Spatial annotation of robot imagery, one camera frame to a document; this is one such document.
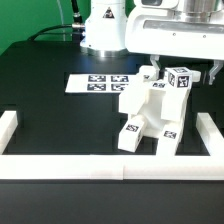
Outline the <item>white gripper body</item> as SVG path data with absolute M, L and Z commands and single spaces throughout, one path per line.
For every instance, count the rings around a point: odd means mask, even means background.
M 224 60 L 224 0 L 134 0 L 129 52 Z

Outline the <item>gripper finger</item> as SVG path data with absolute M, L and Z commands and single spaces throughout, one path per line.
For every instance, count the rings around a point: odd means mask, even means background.
M 161 64 L 159 62 L 159 59 L 160 59 L 159 55 L 154 55 L 154 54 L 150 55 L 150 62 L 153 66 L 153 77 L 155 80 L 159 78 L 159 73 L 161 70 Z
M 209 84 L 212 85 L 213 81 L 215 80 L 215 76 L 218 72 L 223 68 L 223 61 L 222 60 L 215 60 L 213 67 L 209 70 Z

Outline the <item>robot base column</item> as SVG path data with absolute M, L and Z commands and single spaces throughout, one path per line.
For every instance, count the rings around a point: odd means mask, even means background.
M 91 0 L 81 51 L 99 57 L 125 55 L 126 24 L 125 0 Z

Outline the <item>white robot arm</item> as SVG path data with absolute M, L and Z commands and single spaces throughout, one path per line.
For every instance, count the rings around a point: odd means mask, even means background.
M 224 66 L 224 0 L 134 0 L 125 35 L 129 52 L 214 61 Z

